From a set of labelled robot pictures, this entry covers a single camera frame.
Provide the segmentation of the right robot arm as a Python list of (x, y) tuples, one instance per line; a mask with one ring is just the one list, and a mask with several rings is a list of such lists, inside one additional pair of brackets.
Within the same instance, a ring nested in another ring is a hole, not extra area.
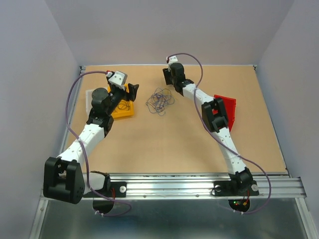
[(182, 96), (194, 100), (195, 108), (206, 130), (219, 144), (227, 165), (227, 181), (214, 181), (211, 194), (216, 197), (258, 196), (257, 182), (240, 158), (231, 138), (228, 115), (222, 98), (215, 98), (198, 89), (196, 84), (187, 79), (184, 66), (176, 57), (167, 60), (167, 68), (163, 69), (165, 83), (174, 86)]

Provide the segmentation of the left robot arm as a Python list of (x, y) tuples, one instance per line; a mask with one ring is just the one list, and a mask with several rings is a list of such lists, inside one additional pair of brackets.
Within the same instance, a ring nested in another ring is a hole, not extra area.
[(113, 111), (121, 101), (136, 99), (139, 85), (128, 84), (110, 90), (97, 88), (92, 92), (92, 108), (79, 136), (57, 157), (50, 157), (44, 165), (43, 194), (47, 198), (77, 204), (90, 192), (106, 196), (111, 190), (107, 173), (92, 171), (83, 173), (82, 165), (88, 164), (88, 156), (107, 136), (113, 125)]

